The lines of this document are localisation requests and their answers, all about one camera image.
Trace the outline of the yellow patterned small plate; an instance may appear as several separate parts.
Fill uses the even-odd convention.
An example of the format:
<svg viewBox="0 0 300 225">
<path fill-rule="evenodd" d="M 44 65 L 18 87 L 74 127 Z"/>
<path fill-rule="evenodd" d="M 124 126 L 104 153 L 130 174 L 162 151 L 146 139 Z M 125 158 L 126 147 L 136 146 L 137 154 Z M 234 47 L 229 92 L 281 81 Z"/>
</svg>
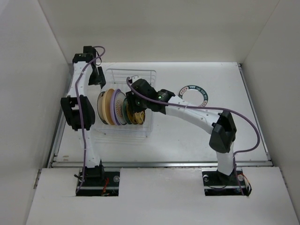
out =
<svg viewBox="0 0 300 225">
<path fill-rule="evenodd" d="M 134 119 L 137 122 L 137 124 L 142 125 L 145 122 L 145 111 L 141 111 L 141 112 L 135 112 L 134 113 Z"/>
</svg>

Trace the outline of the white plate dark lettered rim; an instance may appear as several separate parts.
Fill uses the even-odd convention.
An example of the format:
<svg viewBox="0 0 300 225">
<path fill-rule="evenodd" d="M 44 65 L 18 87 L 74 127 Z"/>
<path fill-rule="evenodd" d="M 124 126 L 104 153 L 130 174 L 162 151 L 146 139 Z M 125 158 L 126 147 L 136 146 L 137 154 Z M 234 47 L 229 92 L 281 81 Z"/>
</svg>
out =
<svg viewBox="0 0 300 225">
<path fill-rule="evenodd" d="M 205 107 L 209 101 L 209 95 L 205 89 L 197 85 L 186 85 L 182 87 L 178 96 L 194 105 Z"/>
</svg>

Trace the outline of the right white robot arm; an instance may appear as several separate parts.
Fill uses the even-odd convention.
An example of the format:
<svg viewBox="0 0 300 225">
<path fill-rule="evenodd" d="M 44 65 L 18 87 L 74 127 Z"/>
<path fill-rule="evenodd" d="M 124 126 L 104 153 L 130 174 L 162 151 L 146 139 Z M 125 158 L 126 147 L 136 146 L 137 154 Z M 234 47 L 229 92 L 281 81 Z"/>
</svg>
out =
<svg viewBox="0 0 300 225">
<path fill-rule="evenodd" d="M 233 143 L 236 126 L 228 110 L 214 113 L 200 109 L 184 101 L 173 92 L 161 89 L 156 91 L 145 79 L 127 77 L 130 91 L 126 93 L 129 109 L 132 113 L 144 110 L 162 113 L 185 120 L 210 135 L 209 146 L 217 155 L 217 179 L 227 185 L 234 179 Z"/>
</svg>

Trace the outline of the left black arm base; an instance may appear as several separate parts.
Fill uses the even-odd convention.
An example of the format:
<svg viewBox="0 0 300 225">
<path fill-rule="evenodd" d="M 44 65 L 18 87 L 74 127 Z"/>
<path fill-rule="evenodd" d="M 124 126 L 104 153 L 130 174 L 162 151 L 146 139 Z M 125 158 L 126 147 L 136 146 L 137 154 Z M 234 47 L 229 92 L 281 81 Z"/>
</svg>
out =
<svg viewBox="0 0 300 225">
<path fill-rule="evenodd" d="M 120 170 L 106 170 L 102 165 L 85 168 L 77 178 L 76 196 L 113 197 L 119 195 Z"/>
</svg>

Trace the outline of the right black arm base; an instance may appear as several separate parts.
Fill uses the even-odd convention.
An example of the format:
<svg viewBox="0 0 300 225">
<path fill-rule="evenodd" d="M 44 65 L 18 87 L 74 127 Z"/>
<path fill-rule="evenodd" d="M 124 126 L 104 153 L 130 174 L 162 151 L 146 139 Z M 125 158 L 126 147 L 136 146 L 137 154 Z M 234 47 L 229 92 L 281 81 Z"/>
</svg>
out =
<svg viewBox="0 0 300 225">
<path fill-rule="evenodd" d="M 226 176 L 218 171 L 202 171 L 206 196 L 249 196 L 252 186 L 241 169 Z"/>
</svg>

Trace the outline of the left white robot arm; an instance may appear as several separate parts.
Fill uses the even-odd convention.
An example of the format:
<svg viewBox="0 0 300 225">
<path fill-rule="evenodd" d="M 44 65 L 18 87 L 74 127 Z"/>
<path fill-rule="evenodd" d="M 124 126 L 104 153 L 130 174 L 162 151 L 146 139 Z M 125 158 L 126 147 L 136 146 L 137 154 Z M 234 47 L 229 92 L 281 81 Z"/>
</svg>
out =
<svg viewBox="0 0 300 225">
<path fill-rule="evenodd" d="M 67 124 L 77 134 L 83 148 L 82 172 L 76 178 L 79 185 L 77 191 L 88 181 L 94 186 L 104 183 L 105 174 L 101 171 L 102 162 L 95 152 L 91 138 L 91 128 L 95 124 L 95 110 L 87 96 L 91 85 L 105 86 L 105 77 L 97 60 L 105 54 L 103 46 L 84 46 L 82 53 L 77 53 L 72 59 L 73 75 L 70 88 L 60 105 Z"/>
</svg>

